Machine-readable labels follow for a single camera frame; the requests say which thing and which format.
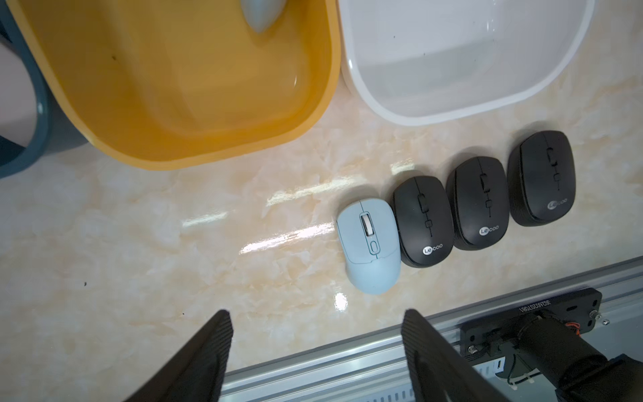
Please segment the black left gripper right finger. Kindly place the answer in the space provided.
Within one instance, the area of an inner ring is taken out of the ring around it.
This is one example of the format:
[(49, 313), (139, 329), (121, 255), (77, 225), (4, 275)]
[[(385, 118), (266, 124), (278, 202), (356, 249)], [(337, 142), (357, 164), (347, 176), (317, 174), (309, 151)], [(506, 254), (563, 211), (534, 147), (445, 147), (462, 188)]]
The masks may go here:
[(506, 401), (415, 309), (405, 311), (401, 336), (417, 401)]

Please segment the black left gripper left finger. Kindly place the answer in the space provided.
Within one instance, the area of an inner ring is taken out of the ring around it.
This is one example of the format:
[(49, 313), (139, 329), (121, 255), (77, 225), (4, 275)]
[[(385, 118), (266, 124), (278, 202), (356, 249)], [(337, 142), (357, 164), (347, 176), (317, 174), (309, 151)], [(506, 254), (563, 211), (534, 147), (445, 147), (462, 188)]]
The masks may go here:
[(220, 310), (129, 401), (217, 401), (234, 328)]

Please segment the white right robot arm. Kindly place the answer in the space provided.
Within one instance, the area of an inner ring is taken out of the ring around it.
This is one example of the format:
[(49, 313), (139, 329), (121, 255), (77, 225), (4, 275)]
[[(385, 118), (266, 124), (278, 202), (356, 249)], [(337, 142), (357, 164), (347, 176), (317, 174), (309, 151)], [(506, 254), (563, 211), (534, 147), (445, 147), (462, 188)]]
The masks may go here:
[(554, 317), (533, 316), (517, 332), (517, 348), (555, 387), (559, 401), (641, 401), (642, 363), (608, 359)]

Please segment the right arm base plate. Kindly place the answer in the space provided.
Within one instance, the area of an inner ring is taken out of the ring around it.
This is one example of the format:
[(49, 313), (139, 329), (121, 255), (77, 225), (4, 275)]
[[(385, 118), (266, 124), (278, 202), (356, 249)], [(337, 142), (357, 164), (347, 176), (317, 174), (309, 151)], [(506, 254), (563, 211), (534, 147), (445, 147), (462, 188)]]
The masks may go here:
[(551, 318), (578, 334), (592, 331), (603, 295), (594, 288), (547, 296), (523, 306), (491, 313), (460, 325), (460, 355), (469, 361), (503, 355), (501, 346), (517, 344), (522, 329), (538, 318)]

